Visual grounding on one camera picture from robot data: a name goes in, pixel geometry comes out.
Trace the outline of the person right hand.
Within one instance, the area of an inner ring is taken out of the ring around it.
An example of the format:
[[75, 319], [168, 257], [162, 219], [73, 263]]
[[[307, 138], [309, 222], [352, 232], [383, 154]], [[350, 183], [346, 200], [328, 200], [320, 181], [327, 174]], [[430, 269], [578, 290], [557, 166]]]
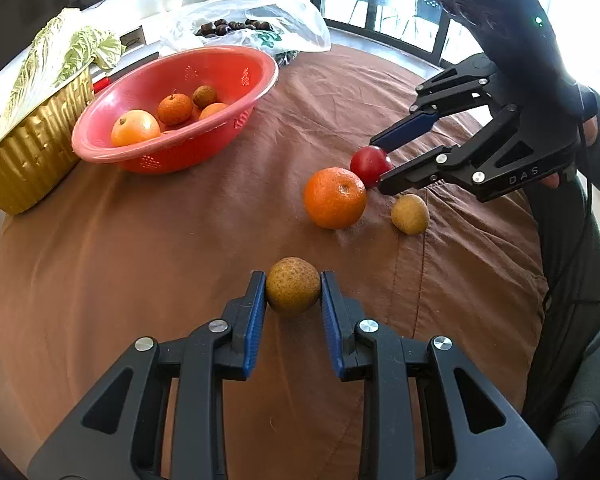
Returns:
[[542, 185], [545, 185], [547, 188], [551, 188], [552, 190], [556, 190], [560, 185], [560, 174], [551, 174], [548, 177], [545, 177], [541, 180]]

